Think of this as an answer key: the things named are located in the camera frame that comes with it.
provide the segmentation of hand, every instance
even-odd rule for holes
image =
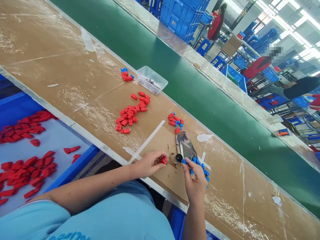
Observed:
[[[134,178],[144,178],[153,175],[159,169],[165,167],[163,163],[159,163],[162,158],[168,158],[163,151],[148,152],[144,157],[135,164],[132,164]]]
[[[197,204],[197,202],[204,202],[204,194],[206,193],[208,181],[206,180],[201,166],[195,164],[190,159],[186,158],[188,166],[194,172],[195,178],[191,178],[190,168],[182,164],[184,170],[184,179],[186,184],[186,191],[190,204]]]

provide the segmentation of black cap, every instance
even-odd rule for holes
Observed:
[[[176,155],[176,161],[177,161],[177,162],[182,162],[182,159],[183,159],[183,156],[182,156],[180,153],[178,153],[178,154]]]

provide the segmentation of red shirt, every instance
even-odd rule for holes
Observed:
[[[213,20],[213,22],[212,22],[212,24],[211,24],[211,25],[213,26],[213,28],[208,31],[208,39],[209,39],[209,40],[212,39],[214,33],[216,32],[216,30],[217,30],[217,28],[218,28],[218,26],[219,26],[220,21],[221,21],[221,16],[220,16],[220,15],[218,15],[218,16]]]
[[[313,94],[312,97],[315,97],[316,99],[313,100],[309,105],[313,105],[314,107],[310,107],[314,110],[320,110],[320,94]]]
[[[255,60],[252,63],[251,67],[243,71],[243,74],[249,79],[254,78],[259,72],[265,70],[267,67],[271,65],[271,62],[268,62],[262,65],[261,67],[259,67],[259,65],[265,58],[266,57],[259,57],[257,60]]]

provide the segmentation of black shirt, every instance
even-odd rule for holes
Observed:
[[[304,77],[296,81],[296,85],[283,91],[284,95],[293,99],[309,93],[320,86],[320,77]]]

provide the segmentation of black hair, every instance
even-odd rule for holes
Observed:
[[[278,56],[279,53],[281,53],[282,48],[281,47],[276,47],[275,49],[271,50],[271,53],[264,59],[261,61],[260,65],[258,66],[258,68],[262,67],[263,65],[265,65],[266,63],[271,63],[271,61],[273,60],[274,57]]]
[[[213,36],[212,36],[212,39],[211,39],[211,40],[213,40],[213,41],[216,41],[216,40],[219,38],[219,36],[220,36],[220,30],[221,30],[222,25],[223,25],[223,23],[224,23],[224,14],[225,14],[225,12],[226,12],[226,10],[227,10],[227,6],[228,6],[228,5],[227,5],[226,3],[223,3],[223,4],[220,6],[221,20],[220,20],[220,23],[219,23],[219,25],[218,25],[217,30],[215,31],[215,33],[214,33]]]

